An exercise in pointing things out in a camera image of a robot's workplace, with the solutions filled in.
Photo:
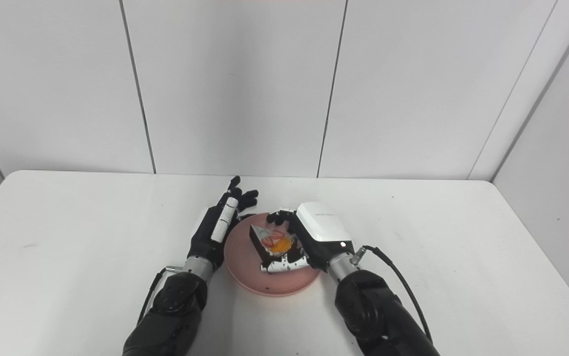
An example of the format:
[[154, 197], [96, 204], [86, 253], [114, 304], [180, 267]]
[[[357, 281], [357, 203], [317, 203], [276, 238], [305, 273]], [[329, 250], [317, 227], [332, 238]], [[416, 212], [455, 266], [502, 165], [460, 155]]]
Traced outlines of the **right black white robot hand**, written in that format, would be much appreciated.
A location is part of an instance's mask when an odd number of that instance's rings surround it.
[[351, 236], [326, 204], [308, 201], [294, 210], [281, 209], [268, 214], [266, 222], [286, 225], [284, 235], [291, 237], [292, 242], [284, 252], [269, 252], [257, 236], [256, 228], [251, 228], [250, 236], [262, 260], [262, 272], [291, 272], [311, 267], [329, 273], [340, 282], [361, 269]]

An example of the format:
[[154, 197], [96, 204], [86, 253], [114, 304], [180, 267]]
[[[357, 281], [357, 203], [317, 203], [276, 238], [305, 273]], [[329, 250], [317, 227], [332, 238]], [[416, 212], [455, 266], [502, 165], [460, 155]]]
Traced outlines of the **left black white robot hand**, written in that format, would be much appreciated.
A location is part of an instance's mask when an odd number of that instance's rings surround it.
[[256, 189], [244, 192], [239, 187], [240, 182], [240, 176], [232, 178], [219, 201], [205, 210], [191, 238], [187, 266], [200, 261], [210, 266], [212, 271], [216, 271], [223, 264], [224, 246], [231, 230], [241, 220], [250, 217], [243, 216], [242, 213], [255, 207], [259, 196]]

